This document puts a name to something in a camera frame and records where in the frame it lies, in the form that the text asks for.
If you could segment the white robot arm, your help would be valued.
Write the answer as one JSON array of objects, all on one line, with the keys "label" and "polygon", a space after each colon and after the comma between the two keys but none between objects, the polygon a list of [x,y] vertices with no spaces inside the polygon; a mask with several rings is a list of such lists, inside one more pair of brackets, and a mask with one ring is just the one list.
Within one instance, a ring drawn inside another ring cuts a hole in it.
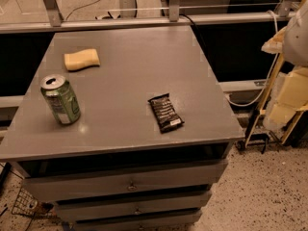
[{"label": "white robot arm", "polygon": [[308,66],[308,1],[301,5],[287,25],[283,54],[289,63]]}]

